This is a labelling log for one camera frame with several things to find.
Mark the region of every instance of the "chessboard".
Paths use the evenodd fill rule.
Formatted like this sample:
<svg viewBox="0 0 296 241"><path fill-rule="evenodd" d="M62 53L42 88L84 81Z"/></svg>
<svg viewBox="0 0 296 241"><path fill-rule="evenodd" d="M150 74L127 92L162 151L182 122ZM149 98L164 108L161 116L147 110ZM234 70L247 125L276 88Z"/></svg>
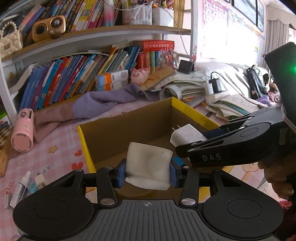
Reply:
<svg viewBox="0 0 296 241"><path fill-rule="evenodd" d="M13 125L9 125L0 130L0 177L4 176L8 162L8 149Z"/></svg>

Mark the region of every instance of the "pink pig plush toy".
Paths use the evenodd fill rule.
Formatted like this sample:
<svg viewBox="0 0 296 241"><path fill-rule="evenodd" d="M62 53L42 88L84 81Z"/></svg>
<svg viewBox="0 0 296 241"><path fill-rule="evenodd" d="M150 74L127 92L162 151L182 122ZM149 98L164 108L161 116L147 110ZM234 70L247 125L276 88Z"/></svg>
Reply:
<svg viewBox="0 0 296 241"><path fill-rule="evenodd" d="M138 69L138 70L132 69L131 70L131 83L141 86L148 79L148 75L149 75L148 68Z"/></svg>

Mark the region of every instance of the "black bag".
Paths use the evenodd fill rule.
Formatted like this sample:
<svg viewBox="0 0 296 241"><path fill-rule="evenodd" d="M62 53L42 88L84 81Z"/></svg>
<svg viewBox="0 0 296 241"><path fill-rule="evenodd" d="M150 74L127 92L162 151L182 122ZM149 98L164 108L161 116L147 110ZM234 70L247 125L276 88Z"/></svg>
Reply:
<svg viewBox="0 0 296 241"><path fill-rule="evenodd" d="M251 68L247 69L247 78L250 86L250 93L252 99L256 100L262 97L263 95L268 95L268 92L264 89L264 85L260 81L254 69L254 65Z"/></svg>

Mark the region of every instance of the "purple blanket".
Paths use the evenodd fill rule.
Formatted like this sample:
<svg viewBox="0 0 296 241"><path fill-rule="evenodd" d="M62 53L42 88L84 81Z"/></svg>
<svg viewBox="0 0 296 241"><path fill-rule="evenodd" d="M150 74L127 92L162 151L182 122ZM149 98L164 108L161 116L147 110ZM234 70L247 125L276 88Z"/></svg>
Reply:
<svg viewBox="0 0 296 241"><path fill-rule="evenodd" d="M114 91L91 91L75 101L69 101L35 113L34 138L40 143L57 126L77 119L91 119L110 110L119 103L139 98L158 101L158 92L145 92L135 84Z"/></svg>

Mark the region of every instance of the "pink cup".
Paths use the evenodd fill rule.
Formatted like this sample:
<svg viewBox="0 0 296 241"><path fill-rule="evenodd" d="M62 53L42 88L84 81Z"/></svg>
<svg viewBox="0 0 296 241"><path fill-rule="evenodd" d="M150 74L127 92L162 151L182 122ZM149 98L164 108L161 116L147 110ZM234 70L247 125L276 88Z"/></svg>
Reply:
<svg viewBox="0 0 296 241"><path fill-rule="evenodd" d="M11 144L18 152L28 152L33 147L34 112L22 109L19 112L11 136Z"/></svg>

